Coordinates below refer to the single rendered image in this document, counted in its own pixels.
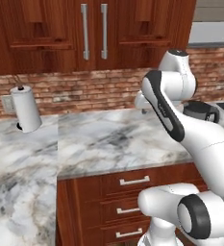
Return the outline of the black mug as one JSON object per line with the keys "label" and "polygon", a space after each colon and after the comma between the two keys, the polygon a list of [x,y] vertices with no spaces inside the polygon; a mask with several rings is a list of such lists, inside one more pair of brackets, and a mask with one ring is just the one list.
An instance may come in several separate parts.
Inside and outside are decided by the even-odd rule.
{"label": "black mug", "polygon": [[190,100],[184,103],[183,114],[205,121],[218,123],[220,119],[219,109],[201,101]]}

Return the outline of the brown wooden cupboard door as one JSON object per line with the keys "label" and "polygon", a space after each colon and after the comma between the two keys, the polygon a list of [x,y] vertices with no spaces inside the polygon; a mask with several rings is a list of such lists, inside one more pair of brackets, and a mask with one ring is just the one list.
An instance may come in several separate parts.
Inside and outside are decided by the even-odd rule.
{"label": "brown wooden cupboard door", "polygon": [[[87,4],[88,61],[81,4]],[[0,0],[0,75],[92,69],[92,7],[92,0]]]}
{"label": "brown wooden cupboard door", "polygon": [[[108,58],[101,58],[101,4],[108,4]],[[99,69],[157,67],[170,49],[187,48],[196,0],[94,0]]]}

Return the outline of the white paper towel roll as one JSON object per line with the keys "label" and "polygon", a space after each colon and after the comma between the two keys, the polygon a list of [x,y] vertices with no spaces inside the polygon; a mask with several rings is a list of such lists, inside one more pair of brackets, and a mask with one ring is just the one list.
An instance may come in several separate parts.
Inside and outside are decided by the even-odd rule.
{"label": "white paper towel roll", "polygon": [[42,121],[32,89],[29,86],[23,86],[22,89],[16,86],[11,89],[11,96],[22,132],[30,133],[37,130]]}

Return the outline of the window with grey frame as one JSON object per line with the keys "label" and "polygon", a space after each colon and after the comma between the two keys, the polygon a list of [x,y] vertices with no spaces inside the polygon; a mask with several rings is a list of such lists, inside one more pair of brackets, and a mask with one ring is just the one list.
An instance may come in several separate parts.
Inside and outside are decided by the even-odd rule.
{"label": "window with grey frame", "polygon": [[224,0],[197,0],[189,47],[224,47]]}

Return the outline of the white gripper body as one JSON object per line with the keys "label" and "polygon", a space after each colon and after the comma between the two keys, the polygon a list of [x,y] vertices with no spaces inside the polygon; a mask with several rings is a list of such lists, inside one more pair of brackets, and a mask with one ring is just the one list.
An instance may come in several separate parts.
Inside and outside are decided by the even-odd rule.
{"label": "white gripper body", "polygon": [[150,105],[150,103],[145,99],[141,90],[137,93],[137,96],[135,98],[135,107],[138,110],[151,110],[151,109],[153,109],[153,107]]}

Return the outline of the white wall socket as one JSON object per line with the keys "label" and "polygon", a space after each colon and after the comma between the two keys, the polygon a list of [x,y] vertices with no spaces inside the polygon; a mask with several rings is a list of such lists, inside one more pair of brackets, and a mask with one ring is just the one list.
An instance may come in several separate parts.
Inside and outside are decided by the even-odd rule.
{"label": "white wall socket", "polygon": [[2,95],[1,101],[3,105],[3,109],[6,113],[14,113],[13,100],[10,95]]}

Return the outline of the black paper towel holder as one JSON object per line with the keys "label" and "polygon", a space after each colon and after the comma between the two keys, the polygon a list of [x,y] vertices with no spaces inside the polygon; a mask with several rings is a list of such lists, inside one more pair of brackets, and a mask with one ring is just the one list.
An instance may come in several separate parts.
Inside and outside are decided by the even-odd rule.
{"label": "black paper towel holder", "polygon": [[[19,77],[18,77],[17,75],[15,75],[15,80],[16,80],[16,82],[17,82],[17,89],[18,89],[18,90],[23,90],[24,87],[23,87],[23,85],[22,85],[22,83],[21,83],[21,81],[20,81],[20,79],[19,79]],[[16,127],[17,127],[19,130],[22,131],[22,128],[21,128],[19,122],[16,124]]]}

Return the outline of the brown wooden drawer front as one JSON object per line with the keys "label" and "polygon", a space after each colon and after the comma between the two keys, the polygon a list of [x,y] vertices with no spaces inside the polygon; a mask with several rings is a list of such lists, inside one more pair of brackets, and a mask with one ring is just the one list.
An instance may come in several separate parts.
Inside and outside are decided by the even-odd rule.
{"label": "brown wooden drawer front", "polygon": [[[142,184],[120,185],[119,180],[125,181],[150,177],[150,182]],[[161,167],[145,168],[134,171],[126,171],[105,175],[102,178],[102,192],[104,195],[133,192],[151,186],[170,185],[177,183],[190,183],[196,185],[200,190],[205,190],[203,179],[193,163],[183,163]]]}
{"label": "brown wooden drawer front", "polygon": [[[130,241],[130,240],[138,241],[142,237],[142,235],[147,231],[149,224],[150,222],[148,220],[145,220],[145,221],[130,222],[130,223],[102,228],[103,241],[106,245],[112,245],[116,243]],[[142,228],[143,230],[142,234],[127,236],[122,238],[115,237],[116,232],[121,232],[122,234],[124,234],[128,232],[134,232],[138,228]]]}
{"label": "brown wooden drawer front", "polygon": [[102,220],[104,223],[111,223],[115,221],[122,221],[125,219],[131,219],[136,217],[141,217],[141,211],[125,213],[125,214],[117,214],[116,209],[135,209],[138,208],[137,205],[137,197],[125,198],[119,200],[112,200],[109,202],[103,202],[101,204],[102,209]]}

